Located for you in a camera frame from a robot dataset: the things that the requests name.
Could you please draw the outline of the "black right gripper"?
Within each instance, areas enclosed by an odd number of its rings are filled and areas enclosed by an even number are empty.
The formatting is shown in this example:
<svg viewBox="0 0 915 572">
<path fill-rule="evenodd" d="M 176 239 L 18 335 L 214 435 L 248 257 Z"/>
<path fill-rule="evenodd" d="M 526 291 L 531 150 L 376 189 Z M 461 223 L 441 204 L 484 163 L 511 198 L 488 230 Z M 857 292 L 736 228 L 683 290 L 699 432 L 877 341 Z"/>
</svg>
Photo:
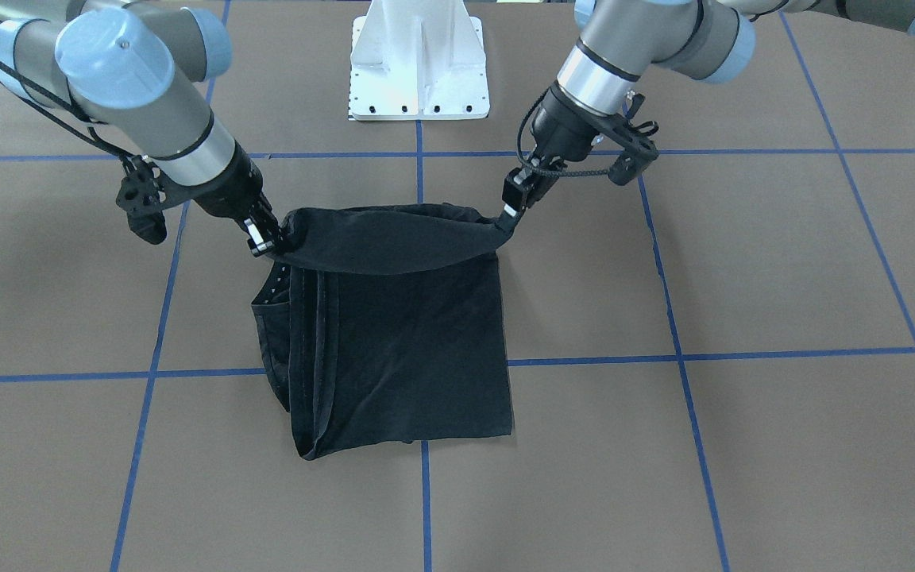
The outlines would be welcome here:
<svg viewBox="0 0 915 572">
<path fill-rule="evenodd" d="M 242 146 L 236 146 L 231 162 L 214 180 L 200 185 L 192 202 L 210 216 L 243 223 L 252 256 L 262 257 L 269 249 L 282 249 L 282 228 L 268 209 L 264 177 Z"/>
</svg>

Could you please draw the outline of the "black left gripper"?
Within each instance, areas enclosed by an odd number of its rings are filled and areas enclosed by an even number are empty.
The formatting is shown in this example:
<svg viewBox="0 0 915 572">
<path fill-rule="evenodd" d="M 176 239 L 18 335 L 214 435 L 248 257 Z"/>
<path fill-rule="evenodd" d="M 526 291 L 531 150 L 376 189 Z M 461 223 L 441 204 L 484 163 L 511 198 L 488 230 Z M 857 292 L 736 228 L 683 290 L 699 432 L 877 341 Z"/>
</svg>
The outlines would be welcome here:
<svg viewBox="0 0 915 572">
<path fill-rule="evenodd" d="M 550 84 L 529 112 L 529 131 L 534 142 L 529 162 L 550 166 L 559 160 L 587 159 L 598 131 L 584 119 L 584 111 L 558 84 Z M 540 175 L 524 167 L 513 168 L 506 174 L 502 202 L 509 216 L 515 217 L 515 226 L 557 181 L 558 177 Z"/>
</svg>

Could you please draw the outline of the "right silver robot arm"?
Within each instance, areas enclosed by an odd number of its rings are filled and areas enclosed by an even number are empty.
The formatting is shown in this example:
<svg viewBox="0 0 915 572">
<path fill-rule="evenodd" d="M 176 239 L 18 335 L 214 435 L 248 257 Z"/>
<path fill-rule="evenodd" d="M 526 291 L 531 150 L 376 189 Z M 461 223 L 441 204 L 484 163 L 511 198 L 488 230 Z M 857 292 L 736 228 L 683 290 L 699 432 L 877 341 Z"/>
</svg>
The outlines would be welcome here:
<svg viewBox="0 0 915 572">
<path fill-rule="evenodd" d="M 197 203 L 234 221 L 255 257 L 284 236 L 261 173 L 199 93 L 224 75 L 232 44 L 207 10 L 146 1 L 0 1 L 0 84 L 120 160 L 116 198 L 132 232 L 160 244 L 164 211 Z"/>
</svg>

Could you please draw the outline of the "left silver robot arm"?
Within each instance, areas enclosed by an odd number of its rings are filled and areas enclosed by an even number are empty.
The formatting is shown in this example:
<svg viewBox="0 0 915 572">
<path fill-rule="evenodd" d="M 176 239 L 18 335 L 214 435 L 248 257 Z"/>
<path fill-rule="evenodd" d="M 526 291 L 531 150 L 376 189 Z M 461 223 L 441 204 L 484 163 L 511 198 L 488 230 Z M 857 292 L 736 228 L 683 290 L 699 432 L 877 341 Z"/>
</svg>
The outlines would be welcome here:
<svg viewBox="0 0 915 572">
<path fill-rule="evenodd" d="M 601 137 L 620 154 L 596 171 L 624 186 L 658 158 L 657 123 L 632 120 L 645 99 L 635 86 L 651 66 L 708 84 L 740 75 L 756 44 L 753 25 L 770 14 L 817 12 L 915 36 L 915 1 L 577 1 L 580 36 L 554 83 L 529 109 L 520 131 L 533 149 L 504 181 L 511 229 L 564 177 L 588 158 Z"/>
</svg>

